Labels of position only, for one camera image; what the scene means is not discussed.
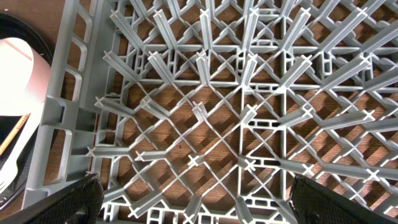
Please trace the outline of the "pink bowl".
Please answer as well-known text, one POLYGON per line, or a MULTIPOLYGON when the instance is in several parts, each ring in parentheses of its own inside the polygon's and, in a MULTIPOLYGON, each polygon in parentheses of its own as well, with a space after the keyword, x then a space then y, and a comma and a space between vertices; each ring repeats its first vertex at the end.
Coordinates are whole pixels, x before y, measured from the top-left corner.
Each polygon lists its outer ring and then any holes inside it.
POLYGON ((1 39, 2 116, 22 116, 41 105, 49 79, 49 63, 26 41, 1 39))

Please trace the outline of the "wooden chopstick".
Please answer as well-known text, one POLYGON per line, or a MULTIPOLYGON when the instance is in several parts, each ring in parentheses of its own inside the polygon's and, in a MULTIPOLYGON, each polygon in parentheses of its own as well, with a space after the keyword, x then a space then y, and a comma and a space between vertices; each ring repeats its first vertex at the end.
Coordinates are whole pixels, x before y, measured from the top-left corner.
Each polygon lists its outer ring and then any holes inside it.
POLYGON ((18 122, 14 125, 14 127, 11 129, 5 140, 1 143, 1 153, 2 155, 4 151, 7 149, 8 145, 12 142, 12 140, 15 138, 17 133, 20 131, 20 129, 23 127, 25 122, 29 119, 30 114, 26 114, 22 116, 18 122))

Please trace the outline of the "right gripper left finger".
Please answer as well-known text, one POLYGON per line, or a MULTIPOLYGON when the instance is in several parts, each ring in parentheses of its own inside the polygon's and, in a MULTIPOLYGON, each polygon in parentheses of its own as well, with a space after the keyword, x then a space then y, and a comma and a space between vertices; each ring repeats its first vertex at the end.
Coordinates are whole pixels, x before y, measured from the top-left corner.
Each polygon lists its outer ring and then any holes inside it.
POLYGON ((90 174, 1 223, 96 223, 103 200, 98 174, 90 174))

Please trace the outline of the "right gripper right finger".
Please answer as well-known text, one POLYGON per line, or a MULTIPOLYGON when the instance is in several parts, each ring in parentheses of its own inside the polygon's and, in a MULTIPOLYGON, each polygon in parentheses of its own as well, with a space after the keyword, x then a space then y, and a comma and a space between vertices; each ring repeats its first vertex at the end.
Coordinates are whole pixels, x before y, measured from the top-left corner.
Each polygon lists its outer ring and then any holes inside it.
POLYGON ((296 175, 289 203, 297 223, 394 224, 304 175, 296 175))

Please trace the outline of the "white plastic fork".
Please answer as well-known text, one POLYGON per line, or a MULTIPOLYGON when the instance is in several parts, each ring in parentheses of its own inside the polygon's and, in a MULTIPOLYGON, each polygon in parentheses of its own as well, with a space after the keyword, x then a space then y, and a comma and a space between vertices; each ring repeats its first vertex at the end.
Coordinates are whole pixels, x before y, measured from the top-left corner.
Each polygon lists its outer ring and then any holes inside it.
POLYGON ((24 150, 25 145, 28 143, 35 130, 38 128, 43 113, 43 108, 44 105, 41 104, 37 109, 31 112, 29 119, 25 122, 25 125, 14 145, 14 148, 7 158, 7 161, 1 168, 1 193, 7 189, 18 173, 17 160, 21 152, 24 150))

